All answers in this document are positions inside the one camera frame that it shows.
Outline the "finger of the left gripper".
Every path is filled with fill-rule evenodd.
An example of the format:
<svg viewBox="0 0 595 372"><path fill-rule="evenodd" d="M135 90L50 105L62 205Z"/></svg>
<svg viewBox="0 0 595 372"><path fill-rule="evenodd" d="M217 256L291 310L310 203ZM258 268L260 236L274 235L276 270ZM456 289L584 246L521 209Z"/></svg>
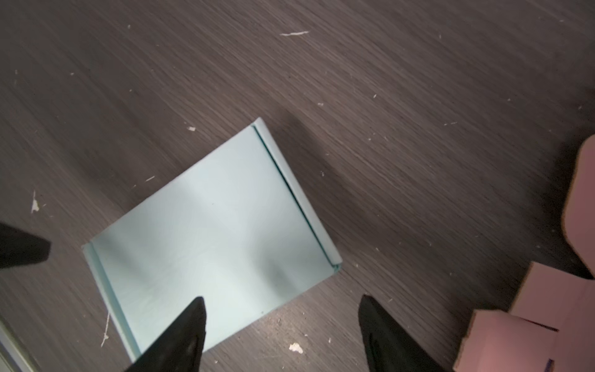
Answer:
<svg viewBox="0 0 595 372"><path fill-rule="evenodd" d="M1 223L0 232L1 269L39 264L45 262L51 252L51 242Z"/></svg>

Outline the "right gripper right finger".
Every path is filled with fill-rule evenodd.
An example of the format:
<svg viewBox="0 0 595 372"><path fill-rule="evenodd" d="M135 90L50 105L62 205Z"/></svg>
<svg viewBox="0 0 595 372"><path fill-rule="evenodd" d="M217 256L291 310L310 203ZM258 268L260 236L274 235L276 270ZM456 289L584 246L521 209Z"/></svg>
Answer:
<svg viewBox="0 0 595 372"><path fill-rule="evenodd" d="M369 370L443 370L374 297L364 295L361 298L358 321Z"/></svg>

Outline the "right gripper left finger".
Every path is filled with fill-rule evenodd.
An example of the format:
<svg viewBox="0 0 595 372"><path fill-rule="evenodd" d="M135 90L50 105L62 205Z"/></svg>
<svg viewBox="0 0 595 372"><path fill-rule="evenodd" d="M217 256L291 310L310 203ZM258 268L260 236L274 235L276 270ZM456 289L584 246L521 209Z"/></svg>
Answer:
<svg viewBox="0 0 595 372"><path fill-rule="evenodd" d="M126 372L199 372L206 320L204 299L197 297Z"/></svg>

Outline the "light blue paper box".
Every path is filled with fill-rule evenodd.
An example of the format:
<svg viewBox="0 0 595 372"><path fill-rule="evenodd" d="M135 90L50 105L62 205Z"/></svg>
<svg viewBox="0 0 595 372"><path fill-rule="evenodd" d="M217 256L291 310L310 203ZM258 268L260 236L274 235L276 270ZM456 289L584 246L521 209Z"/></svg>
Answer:
<svg viewBox="0 0 595 372"><path fill-rule="evenodd" d="M131 361L197 297L212 348L335 274L335 244L263 119L93 237L85 258Z"/></svg>

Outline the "pink paper box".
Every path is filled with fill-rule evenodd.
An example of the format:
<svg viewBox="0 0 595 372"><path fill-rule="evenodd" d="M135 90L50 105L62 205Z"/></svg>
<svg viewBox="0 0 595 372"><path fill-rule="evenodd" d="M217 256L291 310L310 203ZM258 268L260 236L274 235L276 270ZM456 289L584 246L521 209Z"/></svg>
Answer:
<svg viewBox="0 0 595 372"><path fill-rule="evenodd" d="M562 214L567 243L594 270L594 138L581 145ZM507 312L476 310L455 371L592 371L594 280L533 262Z"/></svg>

